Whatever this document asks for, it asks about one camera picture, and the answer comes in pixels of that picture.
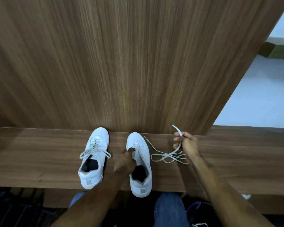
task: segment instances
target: shoe insole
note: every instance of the shoe insole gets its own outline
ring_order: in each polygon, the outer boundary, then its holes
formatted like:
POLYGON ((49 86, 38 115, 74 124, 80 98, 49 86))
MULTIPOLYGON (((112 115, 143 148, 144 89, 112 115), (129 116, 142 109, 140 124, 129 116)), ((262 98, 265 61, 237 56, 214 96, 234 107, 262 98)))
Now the shoe insole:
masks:
POLYGON ((132 177, 134 180, 138 180, 140 182, 144 182, 146 179, 146 172, 142 165, 136 166, 135 170, 132 173, 132 177))
POLYGON ((82 170, 85 172, 90 172, 91 170, 95 170, 99 168, 98 161, 95 159, 90 159, 91 155, 88 157, 86 162, 84 163, 84 167, 82 167, 82 170))

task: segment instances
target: person's left hand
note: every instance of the person's left hand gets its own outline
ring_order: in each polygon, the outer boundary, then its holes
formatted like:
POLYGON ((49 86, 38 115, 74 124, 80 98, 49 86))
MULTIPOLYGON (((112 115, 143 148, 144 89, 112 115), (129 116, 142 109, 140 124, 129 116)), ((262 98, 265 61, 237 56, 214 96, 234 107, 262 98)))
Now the person's left hand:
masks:
POLYGON ((137 166, 136 161, 132 157, 134 151, 134 148, 125 150, 115 161, 114 171, 124 168, 128 172, 128 174, 131 174, 137 166))

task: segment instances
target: wooden wall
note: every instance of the wooden wall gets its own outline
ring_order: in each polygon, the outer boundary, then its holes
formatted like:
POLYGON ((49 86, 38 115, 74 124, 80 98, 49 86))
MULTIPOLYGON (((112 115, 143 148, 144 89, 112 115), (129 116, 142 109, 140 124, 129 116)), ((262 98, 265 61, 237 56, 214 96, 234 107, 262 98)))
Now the wooden wall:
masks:
POLYGON ((0 0, 0 126, 206 134, 284 0, 0 0))

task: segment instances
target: forearm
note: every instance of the forearm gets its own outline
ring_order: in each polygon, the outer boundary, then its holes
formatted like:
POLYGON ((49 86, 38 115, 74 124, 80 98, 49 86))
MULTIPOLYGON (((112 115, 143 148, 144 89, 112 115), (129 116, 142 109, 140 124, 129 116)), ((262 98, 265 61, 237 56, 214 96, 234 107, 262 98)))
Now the forearm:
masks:
POLYGON ((116 170, 73 204, 52 226, 99 227, 127 176, 126 169, 116 170))
POLYGON ((190 160, 223 226, 273 226, 200 154, 190 160))

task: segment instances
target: shoe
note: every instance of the shoe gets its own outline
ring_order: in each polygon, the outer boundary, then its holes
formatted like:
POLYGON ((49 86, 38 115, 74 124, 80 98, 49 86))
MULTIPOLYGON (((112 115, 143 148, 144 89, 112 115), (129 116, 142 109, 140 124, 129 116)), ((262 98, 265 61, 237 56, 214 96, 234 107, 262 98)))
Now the shoe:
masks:
POLYGON ((134 132, 127 138, 126 150, 131 147, 136 149, 133 152, 133 159, 136 160, 137 167, 129 175, 130 188, 133 195, 138 198, 144 198, 150 194, 152 188, 151 162, 148 146, 144 138, 139 133, 134 132))
POLYGON ((78 171, 85 189, 91 189, 102 181, 105 158, 111 157, 107 152, 108 144, 108 131, 103 127, 95 129, 89 137, 85 151, 80 155, 83 160, 78 171))

